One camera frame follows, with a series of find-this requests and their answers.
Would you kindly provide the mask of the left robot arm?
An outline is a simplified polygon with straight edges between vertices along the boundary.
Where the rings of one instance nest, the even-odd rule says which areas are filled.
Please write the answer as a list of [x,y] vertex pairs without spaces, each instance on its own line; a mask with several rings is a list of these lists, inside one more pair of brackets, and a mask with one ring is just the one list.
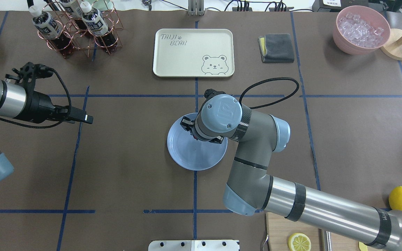
[[[46,120],[92,124],[94,118],[86,111],[73,107],[53,105],[48,95],[35,91],[34,84],[21,86],[0,80],[0,119],[2,117],[40,124]],[[13,173],[13,165],[0,151],[0,181]]]

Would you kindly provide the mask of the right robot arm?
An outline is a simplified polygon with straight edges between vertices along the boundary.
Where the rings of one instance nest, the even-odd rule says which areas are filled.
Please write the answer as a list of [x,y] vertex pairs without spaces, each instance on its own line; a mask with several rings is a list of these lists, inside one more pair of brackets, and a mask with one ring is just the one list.
[[237,143],[226,207],[277,213],[370,247],[402,250],[402,98],[258,100],[202,95],[197,137]]

